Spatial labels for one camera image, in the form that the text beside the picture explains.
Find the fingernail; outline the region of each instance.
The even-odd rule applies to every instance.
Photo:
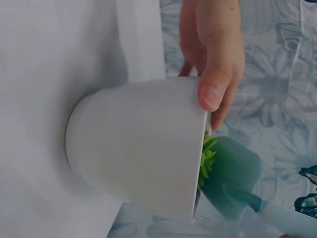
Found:
[[[212,86],[205,88],[205,101],[212,109],[218,109],[221,103],[223,95]]]

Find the blue floral pattern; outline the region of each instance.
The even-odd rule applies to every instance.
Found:
[[[160,0],[166,73],[183,63],[178,23],[181,0]],[[254,193],[317,218],[317,3],[241,0],[246,70],[221,129],[258,153],[263,171]],[[202,194],[187,226],[123,205],[109,238],[277,238],[246,209],[224,221]]]

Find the white ceramic pot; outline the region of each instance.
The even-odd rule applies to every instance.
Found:
[[[71,167],[105,193],[192,223],[207,113],[198,79],[130,83],[84,98],[67,126]]]

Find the green plant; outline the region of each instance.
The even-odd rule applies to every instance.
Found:
[[[208,174],[211,171],[211,167],[214,163],[215,151],[212,150],[212,147],[217,143],[217,140],[209,135],[209,131],[205,131],[203,151],[200,163],[200,171],[198,178],[198,188],[200,189],[205,185],[205,180],[209,178]]]

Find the green leaf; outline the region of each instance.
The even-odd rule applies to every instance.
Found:
[[[210,150],[216,143],[217,141],[213,137],[209,138],[203,145],[203,151]]]
[[[214,160],[207,160],[205,162],[205,165],[206,165],[206,168],[207,168],[207,171],[210,172],[211,171],[211,167],[212,165],[214,164]]]
[[[215,151],[211,151],[211,154],[210,154],[210,156],[208,157],[208,160],[212,159],[215,154],[216,154]]]
[[[202,177],[198,178],[198,187],[199,189],[205,185],[205,181]]]
[[[206,166],[201,166],[200,171],[202,172],[202,175],[204,176],[204,178],[206,179],[209,178]]]
[[[202,153],[202,158],[201,158],[201,161],[200,161],[200,166],[203,166],[203,165],[204,165],[205,160],[206,160],[206,157],[205,157],[204,153]]]
[[[212,152],[210,150],[205,150],[203,155],[205,156],[205,159],[208,160],[211,158]]]
[[[213,139],[213,136],[212,135],[205,135],[204,136],[204,145],[206,144],[206,143],[208,143],[210,140],[212,140]]]

